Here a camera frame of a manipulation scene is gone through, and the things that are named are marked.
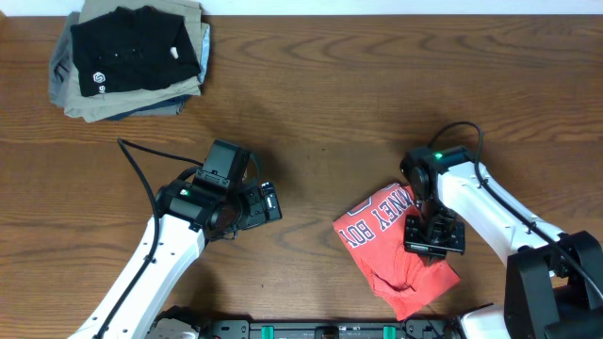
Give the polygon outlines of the red-orange t-shirt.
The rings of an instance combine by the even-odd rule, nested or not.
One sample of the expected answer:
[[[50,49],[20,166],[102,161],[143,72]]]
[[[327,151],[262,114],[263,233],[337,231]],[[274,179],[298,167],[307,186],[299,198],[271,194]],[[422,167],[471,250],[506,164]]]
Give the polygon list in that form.
[[[460,282],[445,260],[429,264],[404,248],[405,219],[418,215],[411,188],[393,183],[333,222],[373,294],[392,307],[398,320]]]

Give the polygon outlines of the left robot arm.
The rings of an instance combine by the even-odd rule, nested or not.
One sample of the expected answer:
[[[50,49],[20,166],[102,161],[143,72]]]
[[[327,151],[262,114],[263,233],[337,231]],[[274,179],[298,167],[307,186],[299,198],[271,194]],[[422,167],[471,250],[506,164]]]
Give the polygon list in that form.
[[[162,308],[173,287],[208,244],[282,218],[273,183],[247,176],[248,167],[260,166],[255,153],[217,139],[205,161],[190,164],[157,192],[143,185],[152,207],[144,234],[74,337],[201,337],[202,326],[186,309]]]

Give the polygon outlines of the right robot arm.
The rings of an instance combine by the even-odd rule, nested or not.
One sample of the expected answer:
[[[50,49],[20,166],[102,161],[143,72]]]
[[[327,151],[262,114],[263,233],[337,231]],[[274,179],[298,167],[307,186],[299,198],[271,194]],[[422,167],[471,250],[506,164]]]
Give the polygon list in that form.
[[[471,227],[506,267],[504,303],[456,316],[447,338],[601,337],[602,248],[591,234],[532,214],[465,147],[418,147],[399,167],[420,208],[405,222],[407,251],[463,253]]]

